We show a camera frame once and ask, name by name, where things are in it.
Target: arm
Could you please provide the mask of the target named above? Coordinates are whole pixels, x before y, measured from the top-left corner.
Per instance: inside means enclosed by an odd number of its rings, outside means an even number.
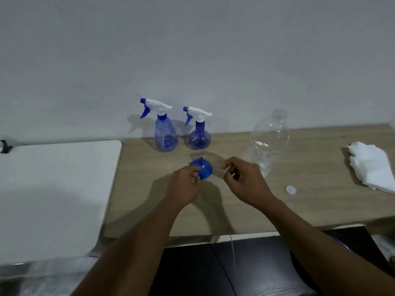
[[[259,166],[232,157],[224,180],[242,201],[273,223],[325,295],[393,295],[395,280],[304,221],[277,199]]]
[[[187,166],[175,171],[165,198],[100,257],[72,296],[148,295],[173,223],[199,193],[199,170]]]

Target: left hand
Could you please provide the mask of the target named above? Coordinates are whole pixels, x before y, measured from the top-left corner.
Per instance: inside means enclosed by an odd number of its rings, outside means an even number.
[[[173,172],[167,185],[166,199],[171,200],[184,208],[190,204],[199,194],[200,178],[198,166],[185,166]]]

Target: wooden table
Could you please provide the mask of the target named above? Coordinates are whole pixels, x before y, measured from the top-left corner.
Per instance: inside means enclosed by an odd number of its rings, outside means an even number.
[[[127,139],[122,147],[105,220],[104,236],[117,238],[164,197],[170,174],[203,156],[213,174],[186,206],[170,236],[265,232],[274,226],[258,210],[236,198],[222,179],[220,164],[241,156],[249,133],[213,134],[203,151],[190,149],[185,138],[171,153],[161,153],[152,139]],[[395,131],[388,125],[291,130],[291,138],[266,177],[274,195],[315,226],[363,222],[395,215],[395,195],[360,184],[348,167],[348,144],[361,141],[384,149],[395,162]],[[284,186],[292,185],[296,195]]]

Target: black clip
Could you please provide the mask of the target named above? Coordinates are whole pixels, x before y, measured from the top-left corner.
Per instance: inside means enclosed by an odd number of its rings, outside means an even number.
[[[1,151],[2,154],[8,154],[9,151],[12,149],[12,146],[8,146],[5,140],[0,140],[3,143],[3,150]]]

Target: white trigger sprayer head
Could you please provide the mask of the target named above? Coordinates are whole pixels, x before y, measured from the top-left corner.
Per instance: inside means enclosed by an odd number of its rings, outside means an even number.
[[[171,109],[173,106],[166,105],[160,101],[151,99],[140,99],[140,103],[144,104],[144,112],[140,118],[146,117],[151,111],[157,111],[158,115],[165,115],[167,109]]]
[[[212,116],[212,113],[208,113],[202,109],[194,108],[194,107],[184,107],[183,111],[186,112],[186,116],[188,117],[185,125],[189,124],[192,118],[195,117],[197,122],[203,122],[207,116]]]

